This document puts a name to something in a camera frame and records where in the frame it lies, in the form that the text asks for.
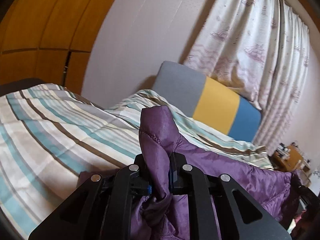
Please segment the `orange wooden wardrobe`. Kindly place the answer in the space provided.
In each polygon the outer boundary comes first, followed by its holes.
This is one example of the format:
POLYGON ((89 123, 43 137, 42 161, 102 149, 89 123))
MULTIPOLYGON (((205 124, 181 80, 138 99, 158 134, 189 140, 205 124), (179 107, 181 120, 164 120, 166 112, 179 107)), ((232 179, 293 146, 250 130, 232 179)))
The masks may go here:
POLYGON ((115 0, 11 0, 1 20, 1 92, 40 79, 81 93, 97 34, 115 0))

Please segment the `purple quilted puffer jacket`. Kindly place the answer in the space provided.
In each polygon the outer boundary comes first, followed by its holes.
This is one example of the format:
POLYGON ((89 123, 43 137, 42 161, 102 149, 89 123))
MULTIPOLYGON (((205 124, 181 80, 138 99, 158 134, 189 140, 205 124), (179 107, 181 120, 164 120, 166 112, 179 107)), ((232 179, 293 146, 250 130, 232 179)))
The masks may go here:
POLYGON ((145 108, 139 143, 152 183, 131 217, 131 239, 290 239, 296 173, 261 169, 203 150, 166 106, 145 108))

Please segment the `wooden bedside desk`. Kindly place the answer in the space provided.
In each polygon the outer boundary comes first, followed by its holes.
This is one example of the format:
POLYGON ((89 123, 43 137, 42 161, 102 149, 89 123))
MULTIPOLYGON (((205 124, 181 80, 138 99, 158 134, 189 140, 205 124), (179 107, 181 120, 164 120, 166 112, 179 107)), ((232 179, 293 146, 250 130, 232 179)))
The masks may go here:
POLYGON ((278 171, 292 172, 294 170, 302 170, 308 176, 311 173, 309 163, 304 159, 295 143, 289 146, 280 143, 270 157, 270 161, 274 169, 278 171))

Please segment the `striped bed duvet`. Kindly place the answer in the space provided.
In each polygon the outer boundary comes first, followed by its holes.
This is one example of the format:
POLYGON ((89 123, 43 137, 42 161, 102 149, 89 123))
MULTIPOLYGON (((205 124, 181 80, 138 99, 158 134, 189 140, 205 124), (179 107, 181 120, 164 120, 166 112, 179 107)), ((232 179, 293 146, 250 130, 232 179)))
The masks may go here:
POLYGON ((103 109, 52 83, 1 97, 1 215, 12 238, 30 233, 75 189, 81 172, 113 171, 141 153, 141 111, 168 106, 192 144, 270 169, 261 146, 237 141, 187 117, 164 97, 143 89, 103 109))

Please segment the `grey yellow blue headboard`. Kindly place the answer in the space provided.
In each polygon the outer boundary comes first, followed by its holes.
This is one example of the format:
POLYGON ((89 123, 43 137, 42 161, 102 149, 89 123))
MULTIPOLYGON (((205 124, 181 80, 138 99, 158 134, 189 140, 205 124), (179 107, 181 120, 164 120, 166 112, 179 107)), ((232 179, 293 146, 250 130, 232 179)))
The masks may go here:
POLYGON ((235 140, 252 142, 258 131, 259 110, 236 92, 185 65, 164 61, 152 90, 186 116, 235 140))

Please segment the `white patterned curtain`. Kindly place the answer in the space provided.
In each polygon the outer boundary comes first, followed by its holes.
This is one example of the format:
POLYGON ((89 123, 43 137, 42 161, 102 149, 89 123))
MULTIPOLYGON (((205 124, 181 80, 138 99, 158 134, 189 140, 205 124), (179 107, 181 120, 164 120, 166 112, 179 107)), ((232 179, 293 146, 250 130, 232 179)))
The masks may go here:
POLYGON ((309 54, 309 29, 284 0, 215 0, 185 64, 260 111, 253 142, 272 154, 299 103, 309 54))

